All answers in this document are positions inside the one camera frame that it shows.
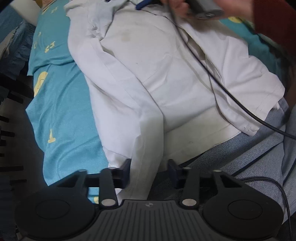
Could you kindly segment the dark red sleeve forearm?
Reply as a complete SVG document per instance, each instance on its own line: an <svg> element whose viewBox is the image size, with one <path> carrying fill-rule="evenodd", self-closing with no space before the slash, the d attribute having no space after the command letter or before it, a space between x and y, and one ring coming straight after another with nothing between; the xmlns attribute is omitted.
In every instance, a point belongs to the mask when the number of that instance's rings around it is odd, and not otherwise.
<svg viewBox="0 0 296 241"><path fill-rule="evenodd" d="M254 1L255 30L295 56L295 9L286 1Z"/></svg>

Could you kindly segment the person's right hand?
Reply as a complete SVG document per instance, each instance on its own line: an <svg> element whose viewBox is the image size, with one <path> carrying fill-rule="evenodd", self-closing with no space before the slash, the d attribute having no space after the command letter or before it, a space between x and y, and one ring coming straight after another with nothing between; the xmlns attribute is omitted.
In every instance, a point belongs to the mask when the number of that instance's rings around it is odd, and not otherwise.
<svg viewBox="0 0 296 241"><path fill-rule="evenodd" d="M253 1L220 0L220 1L161 1L169 5L171 11L181 17L195 17L200 20L222 19L230 16L253 21Z"/></svg>

